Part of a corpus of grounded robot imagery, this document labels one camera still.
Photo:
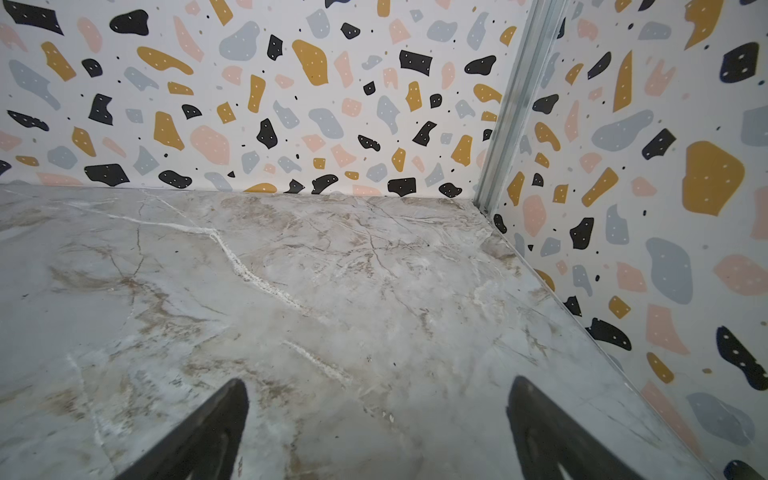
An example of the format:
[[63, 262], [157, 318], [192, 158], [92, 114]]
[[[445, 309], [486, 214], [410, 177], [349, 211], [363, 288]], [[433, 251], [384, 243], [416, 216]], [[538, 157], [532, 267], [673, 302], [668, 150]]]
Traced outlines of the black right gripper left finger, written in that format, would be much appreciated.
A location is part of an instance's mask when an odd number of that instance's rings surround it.
[[231, 478], [248, 410], [245, 383], [239, 378], [230, 379], [117, 477]]

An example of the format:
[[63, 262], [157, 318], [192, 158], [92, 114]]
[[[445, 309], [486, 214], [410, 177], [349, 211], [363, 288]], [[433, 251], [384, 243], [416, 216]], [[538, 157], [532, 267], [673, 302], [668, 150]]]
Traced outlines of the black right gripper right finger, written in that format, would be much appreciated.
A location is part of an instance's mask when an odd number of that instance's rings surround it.
[[640, 476], [524, 376], [506, 407], [526, 479], [638, 479]]

